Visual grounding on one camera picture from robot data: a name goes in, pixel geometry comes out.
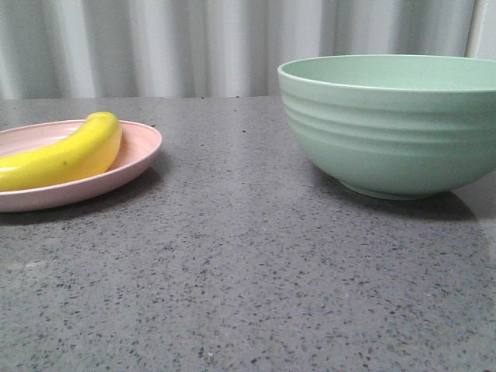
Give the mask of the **green ribbed bowl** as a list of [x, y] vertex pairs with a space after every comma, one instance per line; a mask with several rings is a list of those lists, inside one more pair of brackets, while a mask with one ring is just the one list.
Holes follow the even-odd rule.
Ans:
[[278, 80], [307, 158], [376, 198], [425, 198], [495, 168], [495, 63], [364, 54], [282, 64]]

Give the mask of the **pink plate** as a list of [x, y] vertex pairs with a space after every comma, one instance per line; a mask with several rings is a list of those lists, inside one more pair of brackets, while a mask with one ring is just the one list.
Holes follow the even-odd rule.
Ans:
[[[72, 134], [82, 119], [46, 122], [1, 131], [1, 155], [33, 150]], [[140, 176], [160, 152], [161, 134], [138, 122], [121, 121], [122, 142], [112, 166], [94, 177], [45, 188], [1, 193], [2, 212], [36, 211], [103, 195]]]

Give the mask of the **white pleated curtain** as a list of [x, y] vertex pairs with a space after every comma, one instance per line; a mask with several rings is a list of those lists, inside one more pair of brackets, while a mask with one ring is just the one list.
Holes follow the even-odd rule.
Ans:
[[495, 56], [493, 1], [3, 1], [1, 97], [272, 95], [277, 67]]

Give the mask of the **yellow banana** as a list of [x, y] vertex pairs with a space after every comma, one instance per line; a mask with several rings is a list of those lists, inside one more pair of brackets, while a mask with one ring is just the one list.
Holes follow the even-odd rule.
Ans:
[[65, 139], [3, 157], [1, 190], [41, 188], [102, 174], [114, 163], [121, 141], [117, 116], [94, 112]]

